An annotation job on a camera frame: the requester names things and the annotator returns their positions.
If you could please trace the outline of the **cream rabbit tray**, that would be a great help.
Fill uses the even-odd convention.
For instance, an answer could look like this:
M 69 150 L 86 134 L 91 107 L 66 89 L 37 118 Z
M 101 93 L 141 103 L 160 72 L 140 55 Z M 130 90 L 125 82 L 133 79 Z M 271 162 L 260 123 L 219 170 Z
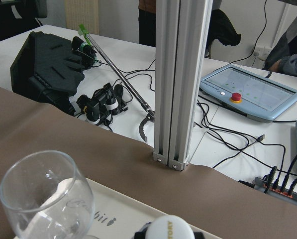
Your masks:
M 97 182 L 86 180 L 95 201 L 95 214 L 89 229 L 93 239 L 132 239 L 146 223 L 167 215 Z M 194 232 L 202 232 L 205 239 L 216 238 L 198 227 L 190 227 Z

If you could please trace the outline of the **black foam case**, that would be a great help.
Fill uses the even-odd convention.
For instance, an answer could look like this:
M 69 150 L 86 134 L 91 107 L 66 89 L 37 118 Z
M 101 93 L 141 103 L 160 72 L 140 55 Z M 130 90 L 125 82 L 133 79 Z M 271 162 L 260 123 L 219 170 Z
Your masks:
M 82 58 L 72 51 L 70 40 L 41 31 L 30 32 L 10 67 L 13 92 L 51 104 L 74 115 L 69 101 L 84 79 Z

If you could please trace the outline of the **tea bottle white cap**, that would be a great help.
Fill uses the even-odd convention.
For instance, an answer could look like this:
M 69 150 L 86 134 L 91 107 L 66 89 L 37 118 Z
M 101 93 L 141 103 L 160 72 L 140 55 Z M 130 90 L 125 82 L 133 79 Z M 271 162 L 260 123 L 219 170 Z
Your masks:
M 202 232 L 194 232 L 190 225 L 175 215 L 165 215 L 146 223 L 133 239 L 204 239 Z

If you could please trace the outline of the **aluminium frame post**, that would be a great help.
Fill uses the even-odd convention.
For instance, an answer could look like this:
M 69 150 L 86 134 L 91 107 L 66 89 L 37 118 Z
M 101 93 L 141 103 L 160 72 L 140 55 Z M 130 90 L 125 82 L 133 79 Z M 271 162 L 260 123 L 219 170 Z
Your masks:
M 153 158 L 178 171 L 191 159 L 211 10 L 210 0 L 157 1 Z

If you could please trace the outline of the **seated person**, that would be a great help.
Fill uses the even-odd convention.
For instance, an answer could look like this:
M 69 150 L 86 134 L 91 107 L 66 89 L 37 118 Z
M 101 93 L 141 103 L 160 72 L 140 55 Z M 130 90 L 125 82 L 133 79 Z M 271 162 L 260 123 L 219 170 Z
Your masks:
M 285 3 L 297 5 L 297 0 Z M 297 16 L 266 58 L 263 69 L 297 77 Z

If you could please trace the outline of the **reacher grabber tool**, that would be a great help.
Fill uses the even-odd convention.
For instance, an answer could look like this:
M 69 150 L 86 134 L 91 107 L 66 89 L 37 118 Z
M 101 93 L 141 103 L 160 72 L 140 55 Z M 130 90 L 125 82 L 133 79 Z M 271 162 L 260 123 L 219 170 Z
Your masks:
M 147 112 L 147 116 L 140 123 L 139 126 L 139 134 L 141 138 L 147 143 L 147 136 L 144 132 L 144 126 L 148 121 L 154 122 L 155 113 L 149 106 L 149 104 L 141 97 L 141 95 L 135 90 L 135 88 L 129 83 L 126 77 L 122 74 L 122 72 L 116 67 L 116 65 L 110 60 L 110 58 L 105 54 L 105 52 L 100 48 L 100 46 L 95 42 L 95 40 L 91 37 L 89 32 L 86 30 L 83 24 L 79 24 L 78 34 L 82 35 L 86 42 L 92 44 L 95 50 L 101 55 L 101 57 L 106 61 L 106 63 L 111 67 L 111 69 L 116 73 L 119 79 L 125 84 L 126 88 L 130 91 L 131 95 L 135 97 L 135 99 L 141 104 L 142 108 Z

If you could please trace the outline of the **clear wine glass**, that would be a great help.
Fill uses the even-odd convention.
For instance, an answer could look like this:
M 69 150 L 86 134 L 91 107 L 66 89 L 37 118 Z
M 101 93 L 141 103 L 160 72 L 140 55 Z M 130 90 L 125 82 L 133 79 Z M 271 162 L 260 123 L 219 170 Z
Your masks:
M 19 239 L 91 239 L 95 201 L 66 153 L 45 150 L 15 163 L 0 183 L 0 201 Z

